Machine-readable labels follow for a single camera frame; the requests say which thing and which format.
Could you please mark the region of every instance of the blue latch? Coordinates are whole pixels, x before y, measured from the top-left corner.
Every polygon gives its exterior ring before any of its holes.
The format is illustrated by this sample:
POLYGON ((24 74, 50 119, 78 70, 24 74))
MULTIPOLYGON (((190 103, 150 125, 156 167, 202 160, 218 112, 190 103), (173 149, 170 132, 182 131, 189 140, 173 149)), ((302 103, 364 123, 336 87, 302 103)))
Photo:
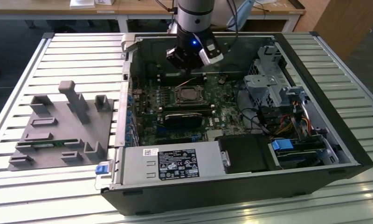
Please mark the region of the blue latch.
POLYGON ((94 174, 101 175, 101 174, 108 174, 109 173, 109 165, 98 165, 94 168, 94 174))
POLYGON ((270 144, 273 150, 286 150, 294 148, 290 139, 276 139, 270 144))

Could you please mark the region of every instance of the red cable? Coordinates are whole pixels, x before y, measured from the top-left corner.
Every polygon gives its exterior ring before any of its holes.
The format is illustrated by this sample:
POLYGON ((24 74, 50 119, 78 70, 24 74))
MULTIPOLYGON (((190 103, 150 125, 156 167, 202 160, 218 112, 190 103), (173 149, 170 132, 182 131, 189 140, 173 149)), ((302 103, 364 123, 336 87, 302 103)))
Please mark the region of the red cable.
POLYGON ((281 119, 280 119, 280 128, 281 128, 281 123, 282 123, 285 117, 288 117, 288 116, 290 116, 290 115, 286 114, 286 115, 284 115, 284 116, 281 117, 281 119))

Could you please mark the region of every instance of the metal slatted table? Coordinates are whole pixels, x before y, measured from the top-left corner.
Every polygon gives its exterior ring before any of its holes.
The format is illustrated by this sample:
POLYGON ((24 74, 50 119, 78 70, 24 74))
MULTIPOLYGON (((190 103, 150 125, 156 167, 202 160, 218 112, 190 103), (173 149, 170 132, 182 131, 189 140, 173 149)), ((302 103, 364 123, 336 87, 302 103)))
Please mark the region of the metal slatted table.
MULTIPOLYGON (((373 159, 373 95, 320 37, 285 34, 301 61, 373 159)), ((62 101, 57 84, 72 79, 85 99, 121 88, 121 34, 57 34, 42 39, 0 114, 0 223, 373 223, 373 168, 312 195, 124 217, 94 188, 94 166, 9 172, 14 145, 32 109, 32 96, 62 101)), ((296 72, 289 74, 298 84, 296 72)), ((118 102, 114 102, 112 133, 118 102)), ((114 135, 109 139, 113 156, 114 135)))

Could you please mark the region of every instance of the power supply label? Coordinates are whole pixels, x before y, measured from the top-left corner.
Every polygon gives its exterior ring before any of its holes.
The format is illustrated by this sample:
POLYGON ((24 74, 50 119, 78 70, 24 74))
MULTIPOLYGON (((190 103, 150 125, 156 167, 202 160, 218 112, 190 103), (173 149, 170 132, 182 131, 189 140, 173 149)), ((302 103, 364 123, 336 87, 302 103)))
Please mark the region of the power supply label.
POLYGON ((194 149, 158 152, 158 178, 162 181, 198 177, 194 149))

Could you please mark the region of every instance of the wooden cabinet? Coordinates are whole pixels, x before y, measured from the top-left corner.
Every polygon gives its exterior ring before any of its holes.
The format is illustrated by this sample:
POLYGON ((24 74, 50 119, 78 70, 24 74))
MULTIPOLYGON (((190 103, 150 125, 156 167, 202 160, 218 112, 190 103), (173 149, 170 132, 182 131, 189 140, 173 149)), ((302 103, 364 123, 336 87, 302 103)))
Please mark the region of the wooden cabinet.
POLYGON ((317 31, 345 60, 373 26, 373 0, 298 0, 305 6, 294 32, 317 31))

